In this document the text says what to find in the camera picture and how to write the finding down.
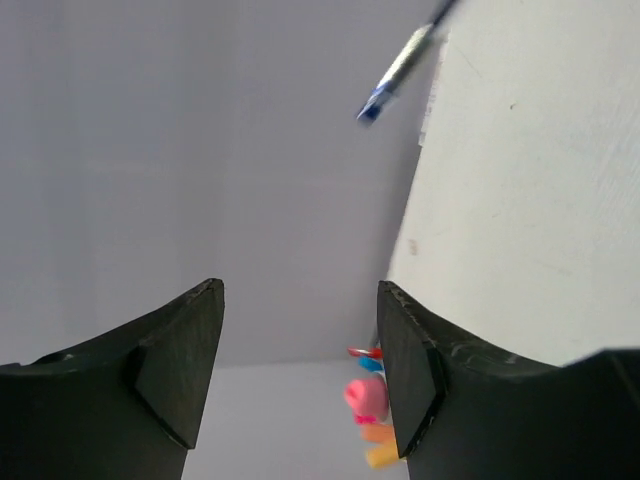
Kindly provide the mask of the grey orange highlighter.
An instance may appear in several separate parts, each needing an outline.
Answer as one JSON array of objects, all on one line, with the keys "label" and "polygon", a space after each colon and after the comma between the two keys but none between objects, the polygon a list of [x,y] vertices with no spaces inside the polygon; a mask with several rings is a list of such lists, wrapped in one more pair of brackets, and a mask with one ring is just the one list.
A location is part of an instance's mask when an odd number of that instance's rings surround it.
[{"label": "grey orange highlighter", "polygon": [[361,438],[369,443],[382,444],[395,441],[394,428],[388,424],[363,424],[360,429]]}]

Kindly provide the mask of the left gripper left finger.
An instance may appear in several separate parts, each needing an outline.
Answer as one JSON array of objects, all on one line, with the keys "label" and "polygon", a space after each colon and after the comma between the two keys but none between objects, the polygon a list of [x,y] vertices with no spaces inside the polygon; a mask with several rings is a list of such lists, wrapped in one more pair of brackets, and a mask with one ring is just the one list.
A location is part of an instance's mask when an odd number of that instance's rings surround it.
[{"label": "left gripper left finger", "polygon": [[5,479],[178,479],[196,446],[224,318],[208,279],[161,308],[1,369]]}]

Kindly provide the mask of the orange pink highlighter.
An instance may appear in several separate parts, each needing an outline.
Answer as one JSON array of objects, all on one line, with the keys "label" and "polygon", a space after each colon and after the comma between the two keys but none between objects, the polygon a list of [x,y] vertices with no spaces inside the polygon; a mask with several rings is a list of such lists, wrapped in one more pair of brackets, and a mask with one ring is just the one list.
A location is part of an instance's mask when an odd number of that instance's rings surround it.
[{"label": "orange pink highlighter", "polygon": [[367,464],[372,469],[383,469],[400,461],[397,447],[392,442],[381,443],[365,453]]}]

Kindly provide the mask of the blue pen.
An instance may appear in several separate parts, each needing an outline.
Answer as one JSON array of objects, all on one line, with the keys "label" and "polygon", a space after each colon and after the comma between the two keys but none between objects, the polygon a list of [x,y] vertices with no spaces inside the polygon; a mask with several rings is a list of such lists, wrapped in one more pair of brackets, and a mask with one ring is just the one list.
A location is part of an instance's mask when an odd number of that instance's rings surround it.
[{"label": "blue pen", "polygon": [[456,0],[442,1],[427,23],[412,33],[359,110],[359,123],[373,124],[427,56],[440,48],[445,23],[459,4]]}]

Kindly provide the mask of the red pen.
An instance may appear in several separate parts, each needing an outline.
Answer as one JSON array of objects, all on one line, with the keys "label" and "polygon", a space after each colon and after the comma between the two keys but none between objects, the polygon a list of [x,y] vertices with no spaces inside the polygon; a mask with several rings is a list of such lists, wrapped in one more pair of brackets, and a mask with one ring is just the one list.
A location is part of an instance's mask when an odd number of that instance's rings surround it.
[{"label": "red pen", "polygon": [[383,358],[382,350],[378,347],[373,347],[369,349],[361,349],[355,347],[349,347],[347,352],[352,357],[366,357],[371,359],[380,360]]}]

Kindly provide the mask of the pink black highlighter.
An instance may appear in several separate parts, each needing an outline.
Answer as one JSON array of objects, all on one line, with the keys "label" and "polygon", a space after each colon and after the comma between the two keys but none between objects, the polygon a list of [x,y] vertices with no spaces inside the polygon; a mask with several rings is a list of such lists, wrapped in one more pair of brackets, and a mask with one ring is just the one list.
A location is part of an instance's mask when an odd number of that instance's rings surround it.
[{"label": "pink black highlighter", "polygon": [[374,416],[354,414],[354,422],[357,425],[376,424],[378,420]]}]

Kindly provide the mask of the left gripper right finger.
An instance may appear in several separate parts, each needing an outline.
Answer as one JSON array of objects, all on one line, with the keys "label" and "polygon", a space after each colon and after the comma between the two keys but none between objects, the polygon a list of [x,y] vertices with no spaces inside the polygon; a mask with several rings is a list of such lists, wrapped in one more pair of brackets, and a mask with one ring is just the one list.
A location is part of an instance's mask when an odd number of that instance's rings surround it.
[{"label": "left gripper right finger", "polygon": [[377,293],[399,455],[413,479],[635,479],[639,353],[563,367],[495,346],[395,283]]}]

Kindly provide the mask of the pink glue bottle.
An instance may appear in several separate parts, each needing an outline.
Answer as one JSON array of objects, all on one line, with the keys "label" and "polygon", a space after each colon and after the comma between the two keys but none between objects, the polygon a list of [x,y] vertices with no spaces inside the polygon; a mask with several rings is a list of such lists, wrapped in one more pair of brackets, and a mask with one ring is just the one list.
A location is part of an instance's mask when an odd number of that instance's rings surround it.
[{"label": "pink glue bottle", "polygon": [[358,416],[385,421],[389,415],[389,395],[382,375],[352,380],[344,389],[344,400]]}]

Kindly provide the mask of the black blue highlighter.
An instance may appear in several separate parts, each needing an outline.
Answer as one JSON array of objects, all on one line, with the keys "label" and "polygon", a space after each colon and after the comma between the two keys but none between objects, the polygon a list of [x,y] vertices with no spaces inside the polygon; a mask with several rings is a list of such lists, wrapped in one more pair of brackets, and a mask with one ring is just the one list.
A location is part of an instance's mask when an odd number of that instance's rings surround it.
[{"label": "black blue highlighter", "polygon": [[358,358],[358,365],[368,372],[383,372],[384,367],[379,359],[361,356]]}]

